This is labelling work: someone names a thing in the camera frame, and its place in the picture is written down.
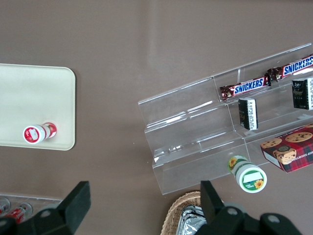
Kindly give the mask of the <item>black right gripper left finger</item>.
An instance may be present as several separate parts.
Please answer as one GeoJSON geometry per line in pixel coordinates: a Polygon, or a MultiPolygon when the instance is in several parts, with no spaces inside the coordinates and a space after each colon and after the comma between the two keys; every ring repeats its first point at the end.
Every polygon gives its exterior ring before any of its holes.
{"type": "Polygon", "coordinates": [[[73,235],[91,207],[90,184],[81,181],[55,208],[46,208],[29,220],[31,235],[73,235]]]}

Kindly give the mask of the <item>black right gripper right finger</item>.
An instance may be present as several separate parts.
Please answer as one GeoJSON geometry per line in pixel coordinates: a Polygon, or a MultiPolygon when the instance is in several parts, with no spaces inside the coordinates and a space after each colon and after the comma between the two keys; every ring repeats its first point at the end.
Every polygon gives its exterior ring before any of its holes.
{"type": "Polygon", "coordinates": [[[210,181],[201,181],[201,208],[206,219],[198,235],[238,235],[243,231],[244,213],[225,206],[210,181]]]}

